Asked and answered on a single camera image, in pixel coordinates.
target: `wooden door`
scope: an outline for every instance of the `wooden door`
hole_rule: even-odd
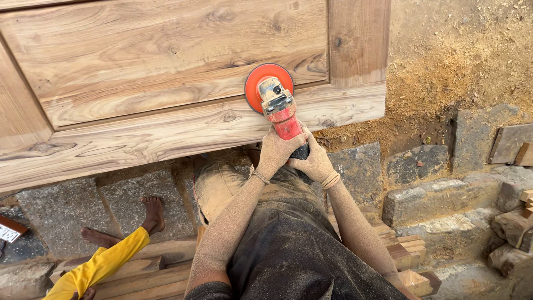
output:
[[[243,90],[265,62],[290,72],[312,130],[378,118],[389,15],[388,0],[0,0],[0,191],[259,141],[269,123]]]

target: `grinder handle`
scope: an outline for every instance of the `grinder handle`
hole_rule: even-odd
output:
[[[305,142],[305,144],[303,144],[302,146],[300,146],[298,149],[296,149],[290,156],[289,158],[291,159],[299,159],[299,160],[306,160],[307,157],[309,157],[309,144],[307,142]],[[300,171],[300,170],[296,170],[296,173],[298,174],[298,177],[300,177],[301,180],[303,180],[303,182],[307,183],[307,184],[312,184],[313,181],[311,180],[311,178],[309,178],[309,176],[307,176],[304,172]]]

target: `hand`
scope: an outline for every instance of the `hand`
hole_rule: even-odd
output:
[[[290,140],[283,140],[277,134],[274,125],[270,126],[269,133],[263,137],[257,172],[267,179],[272,178],[279,168],[287,162],[289,156],[305,144],[307,138],[308,133],[302,133]]]
[[[78,291],[74,291],[74,295],[72,295],[72,298],[70,300],[93,300],[94,296],[96,295],[96,290],[93,287],[87,288],[85,293],[83,293],[82,297],[79,298]]]
[[[313,134],[304,123],[300,122],[302,131],[307,133],[307,143],[309,144],[309,157],[306,160],[289,159],[289,165],[295,169],[304,172],[311,180],[323,183],[331,173],[333,169],[332,163],[329,161],[329,157],[326,150],[318,145],[314,139]]]

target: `person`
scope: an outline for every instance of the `person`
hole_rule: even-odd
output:
[[[195,199],[207,230],[185,300],[418,299],[401,283],[392,257],[325,149],[301,126],[304,133],[287,141],[271,127],[249,178],[220,162],[192,157]],[[305,141],[309,157],[286,165]],[[323,201],[294,169],[326,189],[340,237]]]
[[[146,219],[132,234],[121,240],[89,228],[82,228],[84,240],[97,244],[91,259],[63,275],[44,300],[92,300],[96,295],[93,285],[113,275],[122,265],[150,242],[149,236],[165,229],[163,206],[159,197],[141,198],[146,208]]]

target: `dark shirt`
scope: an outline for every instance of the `dark shirt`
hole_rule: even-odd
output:
[[[231,287],[204,283],[185,300],[407,299],[344,247],[327,217],[301,199],[259,203],[227,273]]]

